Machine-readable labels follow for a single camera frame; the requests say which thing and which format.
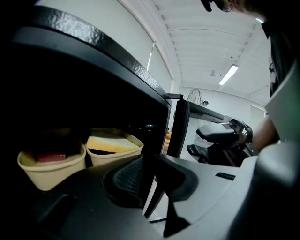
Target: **ceiling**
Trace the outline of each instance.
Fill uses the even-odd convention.
[[[209,13],[200,0],[119,1],[158,42],[181,87],[221,91],[262,105],[269,101],[270,42],[254,17],[224,13],[215,4]],[[239,69],[220,86],[232,64]]]

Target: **sponge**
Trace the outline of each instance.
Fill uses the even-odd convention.
[[[139,146],[124,137],[103,132],[97,132],[96,136],[90,136],[86,145],[89,149],[115,153],[127,152],[139,148]]]

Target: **white wall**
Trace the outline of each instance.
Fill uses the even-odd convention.
[[[181,87],[180,93],[183,94],[187,100],[188,94],[191,90],[192,88]],[[220,114],[227,114],[229,116],[238,118],[244,121],[246,124],[250,124],[251,105],[264,109],[264,106],[241,97],[211,90],[199,90],[202,94],[203,101],[206,100],[209,102],[207,108]]]
[[[94,25],[147,68],[152,39],[117,0],[42,0],[37,5],[73,14]],[[157,49],[152,56],[151,72],[162,88],[170,92],[171,77]]]

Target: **fluorescent light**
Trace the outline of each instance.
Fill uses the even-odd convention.
[[[256,18],[257,21],[259,21],[260,23],[263,23],[262,19]]]
[[[219,85],[224,85],[225,82],[229,80],[233,76],[233,74],[236,72],[236,70],[239,69],[239,66],[232,64],[229,71],[226,73],[226,75],[222,78],[222,80],[219,82]]]

